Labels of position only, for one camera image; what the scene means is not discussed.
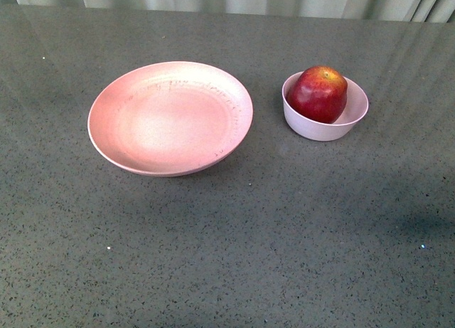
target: red apple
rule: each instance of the red apple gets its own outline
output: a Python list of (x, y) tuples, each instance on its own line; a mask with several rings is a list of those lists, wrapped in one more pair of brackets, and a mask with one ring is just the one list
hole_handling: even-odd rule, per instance
[(331, 124), (343, 112), (348, 101), (348, 82), (328, 66), (305, 70), (291, 86), (286, 100), (300, 115)]

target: plate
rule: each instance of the plate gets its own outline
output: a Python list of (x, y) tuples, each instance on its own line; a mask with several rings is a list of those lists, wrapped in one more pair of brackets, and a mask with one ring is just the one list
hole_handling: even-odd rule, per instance
[(245, 138), (251, 97), (225, 71), (171, 61), (116, 79), (98, 95), (88, 132), (108, 161), (136, 174), (181, 176), (212, 166)]

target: bowl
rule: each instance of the bowl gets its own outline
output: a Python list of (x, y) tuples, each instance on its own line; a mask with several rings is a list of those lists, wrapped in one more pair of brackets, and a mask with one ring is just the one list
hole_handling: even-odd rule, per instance
[(286, 95), (303, 72), (291, 75), (283, 84), (282, 97), (284, 118), (288, 125), (301, 136), (314, 141), (333, 141), (347, 134), (368, 111), (368, 97), (362, 88), (345, 77), (348, 82), (348, 102), (341, 116), (332, 124), (310, 120), (300, 115), (286, 101)]
[(232, 153), (252, 123), (251, 97), (219, 68), (190, 61), (144, 66), (110, 83), (87, 127), (96, 150), (145, 176), (182, 176)]

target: speckled countertop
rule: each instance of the speckled countertop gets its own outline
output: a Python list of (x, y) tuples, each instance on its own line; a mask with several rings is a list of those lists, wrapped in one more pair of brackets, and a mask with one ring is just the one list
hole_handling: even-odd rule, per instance
[[(0, 327), (455, 327), (455, 25), (0, 6)], [(87, 116), (143, 65), (219, 67), (254, 119), (177, 178), (110, 164)], [(284, 121), (328, 64), (345, 137)]]

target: small bowl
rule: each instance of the small bowl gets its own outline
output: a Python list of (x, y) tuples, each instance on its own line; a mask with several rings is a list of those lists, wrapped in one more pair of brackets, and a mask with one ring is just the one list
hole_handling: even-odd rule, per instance
[(283, 84), (282, 97), (284, 117), (289, 126), (301, 136), (315, 141), (333, 141), (347, 134), (367, 113), (368, 98), (359, 85), (350, 79), (348, 82), (348, 102), (341, 116), (332, 124), (310, 120), (300, 115), (289, 106), (286, 95), (291, 86), (299, 79), (303, 72), (291, 75)]

